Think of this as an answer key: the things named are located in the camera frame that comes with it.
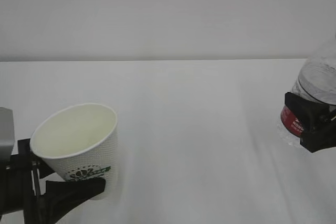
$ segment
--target plastic bottle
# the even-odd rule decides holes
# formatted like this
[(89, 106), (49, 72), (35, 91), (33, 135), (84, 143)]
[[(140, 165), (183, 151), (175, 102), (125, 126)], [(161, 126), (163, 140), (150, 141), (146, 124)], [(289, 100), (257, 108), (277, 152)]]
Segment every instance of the plastic bottle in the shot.
[[(327, 103), (330, 110), (336, 108), (336, 40), (323, 45), (305, 62), (290, 92), (306, 100)], [(292, 146), (302, 147), (302, 125), (286, 106), (277, 126), (282, 139)]]

